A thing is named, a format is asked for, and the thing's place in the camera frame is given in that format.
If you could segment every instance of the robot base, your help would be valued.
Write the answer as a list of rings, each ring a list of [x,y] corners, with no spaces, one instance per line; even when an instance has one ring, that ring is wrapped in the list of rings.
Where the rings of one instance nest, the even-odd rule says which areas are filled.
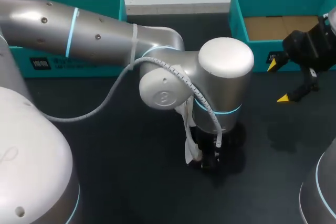
[[[31,224],[82,224],[82,197],[75,169],[60,199]]]

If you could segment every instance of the robot logo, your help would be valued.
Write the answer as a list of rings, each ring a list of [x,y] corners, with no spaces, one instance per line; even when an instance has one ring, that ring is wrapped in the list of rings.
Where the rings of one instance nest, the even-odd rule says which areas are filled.
[[[170,106],[176,102],[176,97],[170,91],[161,91],[155,95],[154,102],[159,106]]]
[[[2,164],[2,162],[5,161],[9,162],[14,160],[18,154],[19,154],[18,148],[14,146],[7,149],[3,155],[0,153],[0,165]]]

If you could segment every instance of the teal box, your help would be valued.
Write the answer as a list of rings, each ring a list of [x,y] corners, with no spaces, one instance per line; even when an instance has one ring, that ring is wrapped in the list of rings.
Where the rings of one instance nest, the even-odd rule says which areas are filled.
[[[49,0],[78,7],[104,16],[127,21],[124,0]],[[13,57],[25,78],[113,77],[119,66],[97,66],[47,52],[11,47]]]
[[[250,41],[244,23],[245,17],[322,16],[336,7],[336,0],[231,0],[229,25],[232,37],[246,43],[255,57],[254,72],[267,71],[269,52],[282,51],[282,40]],[[293,62],[281,71],[300,70]]]

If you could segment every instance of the robotic arm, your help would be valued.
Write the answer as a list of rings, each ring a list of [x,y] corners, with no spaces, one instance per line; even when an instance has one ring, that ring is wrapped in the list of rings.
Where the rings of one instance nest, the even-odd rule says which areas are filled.
[[[186,131],[191,119],[201,131],[217,133],[217,148],[222,133],[236,124],[254,65],[244,43],[217,38],[199,52],[186,52],[170,28],[119,22],[46,0],[0,0],[0,6],[0,223],[80,223],[70,148],[32,104],[8,44],[124,66],[117,84],[140,65],[142,100],[162,110],[192,100]]]

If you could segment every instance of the black table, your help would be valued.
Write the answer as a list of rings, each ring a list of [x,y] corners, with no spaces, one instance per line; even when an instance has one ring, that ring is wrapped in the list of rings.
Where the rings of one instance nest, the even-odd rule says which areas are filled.
[[[187,50],[229,36],[225,14],[134,16],[140,25],[169,26]],[[277,104],[300,73],[253,75],[240,120],[242,150],[230,151],[219,175],[184,162],[182,119],[148,108],[138,72],[127,75],[107,108],[78,123],[57,124],[78,167],[85,223],[302,223],[301,183],[336,136],[336,73],[321,76],[321,91],[299,104]],[[29,79],[37,106],[59,117],[91,111],[115,78]]]

